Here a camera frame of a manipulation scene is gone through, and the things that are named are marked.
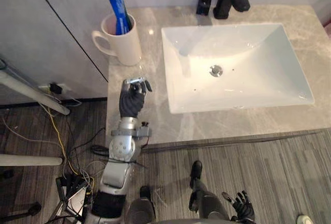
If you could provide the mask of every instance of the white sink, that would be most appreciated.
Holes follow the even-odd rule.
[[[162,40],[171,113],[314,103],[281,24],[165,27]]]

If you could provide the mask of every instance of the wooden floor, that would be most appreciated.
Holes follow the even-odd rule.
[[[73,137],[66,117],[55,117],[67,150],[73,144],[86,142],[105,126],[106,105],[106,102],[90,102],[73,108],[68,117]],[[57,141],[49,117],[40,107],[3,110],[1,114],[10,127],[26,137]],[[330,132],[323,130],[270,142],[142,153],[138,162],[148,168],[135,170],[136,180],[128,204],[138,197],[140,186],[148,184],[153,191],[157,220],[197,217],[188,210],[188,201],[190,168],[199,159],[204,166],[202,180],[208,189],[218,196],[222,191],[235,195],[245,189],[252,199],[258,223],[295,223],[301,213],[310,215],[314,223],[331,223]],[[102,131],[93,144],[104,145],[104,139]],[[27,142],[8,130],[2,135],[0,152],[61,155],[57,146]],[[78,159],[83,168],[99,158],[84,147],[78,150]],[[100,165],[95,165],[89,172],[99,169]],[[58,203],[55,178],[61,172],[61,166],[15,168],[14,178],[0,181],[0,214],[19,213],[39,201],[43,206],[40,214],[11,223],[45,223]],[[222,203],[229,215],[234,214],[224,200]]]

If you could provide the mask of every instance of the toothpaste tube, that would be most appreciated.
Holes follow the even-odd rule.
[[[116,16],[116,35],[126,34],[132,28],[124,0],[109,0]]]

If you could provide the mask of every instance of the sink drain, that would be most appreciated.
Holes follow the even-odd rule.
[[[209,67],[209,73],[213,77],[218,78],[223,74],[223,69],[219,65],[213,65]]]

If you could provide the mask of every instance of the marble countertop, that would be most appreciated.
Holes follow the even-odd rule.
[[[144,76],[153,88],[139,120],[153,131],[150,144],[228,138],[331,127],[331,42],[310,6],[255,5],[227,20],[195,14],[194,7],[129,9],[137,21],[143,57],[133,67],[109,61],[107,137],[119,122],[118,99],[123,79]],[[167,26],[282,23],[315,98],[311,105],[231,109],[171,114],[168,106],[161,28]]]

